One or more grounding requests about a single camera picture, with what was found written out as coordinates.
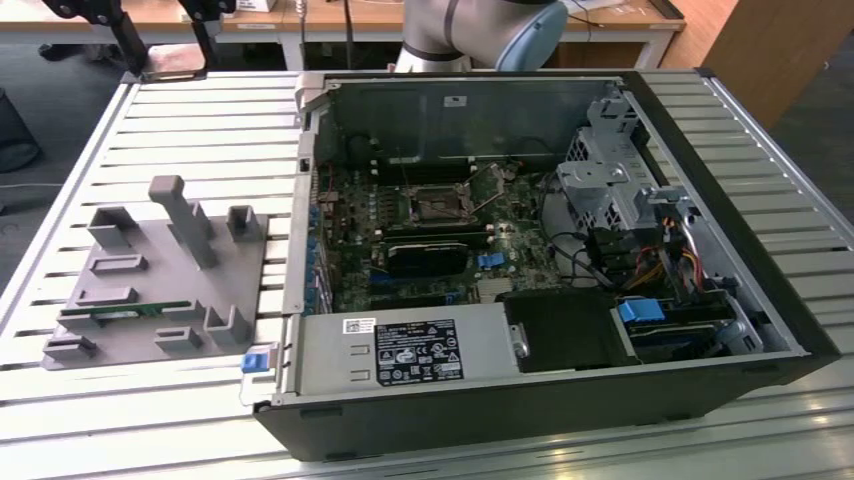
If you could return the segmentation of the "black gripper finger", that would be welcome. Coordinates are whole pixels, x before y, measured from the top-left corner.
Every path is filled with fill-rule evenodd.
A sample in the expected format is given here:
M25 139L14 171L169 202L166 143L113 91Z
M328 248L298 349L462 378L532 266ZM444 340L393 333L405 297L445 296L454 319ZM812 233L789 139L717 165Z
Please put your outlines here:
M108 2L108 20L128 71L132 75L140 76L148 61L148 48L118 0Z
M197 10L189 14L190 27L204 59L202 70L208 71L216 65L216 41L214 37L221 32L221 18L213 18L210 12Z

